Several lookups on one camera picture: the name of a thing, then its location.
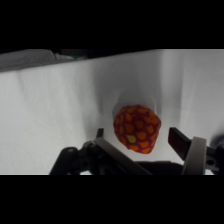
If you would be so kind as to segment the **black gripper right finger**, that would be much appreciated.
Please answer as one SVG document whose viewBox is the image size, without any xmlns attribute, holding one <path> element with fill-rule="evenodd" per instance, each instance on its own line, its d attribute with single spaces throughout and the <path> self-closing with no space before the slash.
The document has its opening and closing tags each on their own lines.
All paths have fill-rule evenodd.
<svg viewBox="0 0 224 224">
<path fill-rule="evenodd" d="M 204 175 L 207 145 L 206 140 L 199 137 L 189 139 L 177 128 L 171 127 L 168 143 L 184 161 L 182 175 Z"/>
</svg>

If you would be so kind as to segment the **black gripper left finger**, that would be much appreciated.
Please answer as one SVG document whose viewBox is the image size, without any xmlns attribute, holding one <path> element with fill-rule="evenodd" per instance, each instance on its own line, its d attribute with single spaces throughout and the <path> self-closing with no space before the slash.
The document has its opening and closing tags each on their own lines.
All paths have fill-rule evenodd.
<svg viewBox="0 0 224 224">
<path fill-rule="evenodd" d="M 97 130 L 96 139 L 94 144 L 100 148 L 113 162 L 128 175 L 150 175 L 150 172 L 145 170 L 140 165 L 136 164 L 117 148 L 111 145 L 104 139 L 104 129 L 99 128 Z"/>
</svg>

